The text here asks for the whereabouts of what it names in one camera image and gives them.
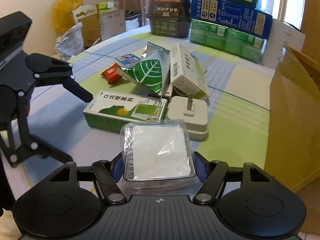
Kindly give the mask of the checked blue green tablecloth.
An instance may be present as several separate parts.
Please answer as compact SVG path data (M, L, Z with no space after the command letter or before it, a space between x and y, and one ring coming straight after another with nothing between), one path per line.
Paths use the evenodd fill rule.
M209 95L209 135L193 142L194 150L209 160L230 166L250 161L265 164L270 116L270 68L237 56L193 44L188 38L156 36L149 27L120 34L71 59L82 87L93 95L110 86L101 72L125 54L140 56L148 42L170 49L180 43L206 68ZM83 111L86 104L61 86L36 88L28 116L29 131L68 153L79 166L111 160L120 152L118 133L89 127Z

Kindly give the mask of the white paper envelope bag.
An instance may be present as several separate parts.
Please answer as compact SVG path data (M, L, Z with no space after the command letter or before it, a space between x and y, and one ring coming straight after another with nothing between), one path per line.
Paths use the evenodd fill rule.
M99 20L102 41L126 31L124 9L102 13L99 15Z

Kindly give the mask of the brown cardboard box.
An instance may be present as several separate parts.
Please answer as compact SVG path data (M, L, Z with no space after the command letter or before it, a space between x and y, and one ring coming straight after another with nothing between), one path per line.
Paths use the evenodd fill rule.
M265 171L297 192L319 177L319 89L297 55L284 47L270 84Z

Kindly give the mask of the green medicine box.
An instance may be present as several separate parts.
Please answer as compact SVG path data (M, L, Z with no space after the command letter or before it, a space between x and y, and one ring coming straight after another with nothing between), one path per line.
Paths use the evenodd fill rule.
M100 91L84 109L88 126L119 133L130 122L163 120L167 99Z

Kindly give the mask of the silver green foil bag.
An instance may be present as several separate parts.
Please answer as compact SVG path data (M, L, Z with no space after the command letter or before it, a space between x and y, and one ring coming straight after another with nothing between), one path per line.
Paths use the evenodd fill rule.
M170 51L148 42L138 61L118 67L125 79L146 88L151 96L164 97L169 87Z

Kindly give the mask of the brown curtain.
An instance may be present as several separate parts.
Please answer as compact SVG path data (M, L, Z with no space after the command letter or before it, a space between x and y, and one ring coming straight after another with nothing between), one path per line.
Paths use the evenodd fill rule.
M305 0L301 31L305 34L302 52L319 63L319 0Z

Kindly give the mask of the clear case white pad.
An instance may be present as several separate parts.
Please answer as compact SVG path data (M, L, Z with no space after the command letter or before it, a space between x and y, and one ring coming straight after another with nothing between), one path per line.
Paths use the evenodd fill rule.
M194 152L182 120L126 124L120 145L129 188L176 189L196 182Z

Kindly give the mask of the yellow plastic bag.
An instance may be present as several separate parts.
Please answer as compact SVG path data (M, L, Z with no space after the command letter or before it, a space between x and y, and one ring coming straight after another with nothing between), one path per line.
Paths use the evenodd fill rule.
M72 11L83 5L83 0L58 0L52 10L54 30L63 34L74 25Z

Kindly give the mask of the brown cardboard hang packaging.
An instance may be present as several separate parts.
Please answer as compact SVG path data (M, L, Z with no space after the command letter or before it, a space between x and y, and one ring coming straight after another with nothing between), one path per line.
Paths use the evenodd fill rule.
M81 32L85 48L101 41L99 14L96 5L81 5L72 11L75 24L82 23Z

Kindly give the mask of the green wrapped tissue pack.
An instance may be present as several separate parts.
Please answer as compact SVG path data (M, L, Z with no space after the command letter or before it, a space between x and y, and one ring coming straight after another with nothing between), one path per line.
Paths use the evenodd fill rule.
M253 63L260 63L266 42L265 39L230 27L196 19L191 20L190 41Z

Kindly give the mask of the blue carton box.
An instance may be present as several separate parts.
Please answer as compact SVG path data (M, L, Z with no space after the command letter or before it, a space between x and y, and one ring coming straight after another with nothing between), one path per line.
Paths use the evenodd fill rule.
M191 0L191 18L230 27L268 39L271 15L243 4L225 0Z

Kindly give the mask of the red snack packet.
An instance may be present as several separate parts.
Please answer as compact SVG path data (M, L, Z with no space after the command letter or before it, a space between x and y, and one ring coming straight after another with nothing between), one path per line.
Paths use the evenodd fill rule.
M109 85L113 85L118 82L122 76L118 74L118 64L114 63L112 66L108 67L101 73L101 76L104 77Z

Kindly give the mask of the white medicine box with barcode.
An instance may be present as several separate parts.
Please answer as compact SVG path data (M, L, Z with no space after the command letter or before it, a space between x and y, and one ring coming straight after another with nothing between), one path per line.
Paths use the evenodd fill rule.
M204 71L197 57L177 42L170 51L170 83L185 95L208 100Z

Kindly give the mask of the white power adapter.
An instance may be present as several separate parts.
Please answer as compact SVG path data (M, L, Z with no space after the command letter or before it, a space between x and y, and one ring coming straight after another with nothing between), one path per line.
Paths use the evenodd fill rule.
M168 104L168 120L182 120L191 140L203 141L208 137L208 104L199 99L174 96Z

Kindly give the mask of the tall white box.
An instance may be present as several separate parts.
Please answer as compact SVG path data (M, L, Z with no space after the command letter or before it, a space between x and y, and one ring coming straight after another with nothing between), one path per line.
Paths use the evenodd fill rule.
M261 64L268 68L276 69L284 46L301 51L304 41L305 34L298 28L287 22L273 19Z

